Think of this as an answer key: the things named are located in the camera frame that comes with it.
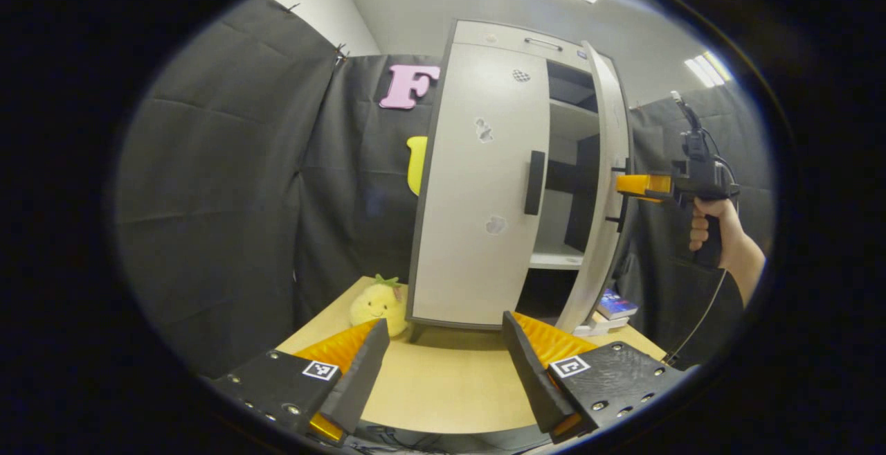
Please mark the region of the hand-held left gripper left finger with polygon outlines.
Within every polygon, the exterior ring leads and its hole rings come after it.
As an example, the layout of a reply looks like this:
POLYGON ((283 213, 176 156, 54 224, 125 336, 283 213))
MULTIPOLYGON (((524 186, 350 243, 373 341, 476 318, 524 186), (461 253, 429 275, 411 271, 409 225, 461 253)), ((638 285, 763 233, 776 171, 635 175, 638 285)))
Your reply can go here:
POLYGON ((344 445, 363 416, 389 344, 387 320, 371 319, 297 352, 268 350, 208 385, 282 434, 344 445))

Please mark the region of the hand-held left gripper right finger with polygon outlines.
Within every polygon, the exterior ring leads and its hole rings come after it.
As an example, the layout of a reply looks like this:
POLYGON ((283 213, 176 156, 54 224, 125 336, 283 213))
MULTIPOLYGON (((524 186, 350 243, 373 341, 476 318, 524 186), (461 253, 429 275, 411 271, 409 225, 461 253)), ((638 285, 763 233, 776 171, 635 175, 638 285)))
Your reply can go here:
POLYGON ((501 334, 532 414, 555 445, 645 411, 686 373, 624 341, 596 345, 504 311, 501 334))

